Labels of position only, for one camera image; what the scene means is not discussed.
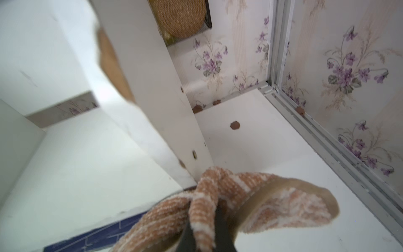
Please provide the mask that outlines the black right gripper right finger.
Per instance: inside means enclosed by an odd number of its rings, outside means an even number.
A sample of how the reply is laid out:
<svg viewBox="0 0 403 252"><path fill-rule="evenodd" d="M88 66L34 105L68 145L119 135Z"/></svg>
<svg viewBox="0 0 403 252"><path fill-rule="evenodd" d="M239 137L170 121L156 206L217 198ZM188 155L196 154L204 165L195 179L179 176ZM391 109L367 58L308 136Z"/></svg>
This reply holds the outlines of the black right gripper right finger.
<svg viewBox="0 0 403 252"><path fill-rule="evenodd" d="M215 247L214 252L237 252L229 233L224 215L220 206L215 212Z"/></svg>

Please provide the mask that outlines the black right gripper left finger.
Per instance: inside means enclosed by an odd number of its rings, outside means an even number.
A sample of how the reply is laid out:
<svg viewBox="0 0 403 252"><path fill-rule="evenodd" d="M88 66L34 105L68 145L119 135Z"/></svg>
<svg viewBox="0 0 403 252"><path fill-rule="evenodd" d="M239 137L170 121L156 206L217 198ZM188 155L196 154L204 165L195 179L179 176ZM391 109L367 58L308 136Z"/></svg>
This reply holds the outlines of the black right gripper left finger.
<svg viewBox="0 0 403 252"><path fill-rule="evenodd" d="M196 240L194 238L190 221L187 222L187 225L181 234L176 252L196 252Z"/></svg>

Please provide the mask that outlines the orange striped cloth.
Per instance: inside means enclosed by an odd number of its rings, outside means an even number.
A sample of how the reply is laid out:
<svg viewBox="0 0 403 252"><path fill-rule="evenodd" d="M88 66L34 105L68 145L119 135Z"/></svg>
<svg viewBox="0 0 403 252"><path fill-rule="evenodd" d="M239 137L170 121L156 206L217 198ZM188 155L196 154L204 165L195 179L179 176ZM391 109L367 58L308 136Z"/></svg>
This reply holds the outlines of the orange striped cloth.
<svg viewBox="0 0 403 252"><path fill-rule="evenodd" d="M218 247L214 226L222 210L231 240L278 228L320 227L340 213L333 194L309 182L260 172L208 168L195 188L154 205L113 246L114 252L172 252L190 226L198 252Z"/></svg>

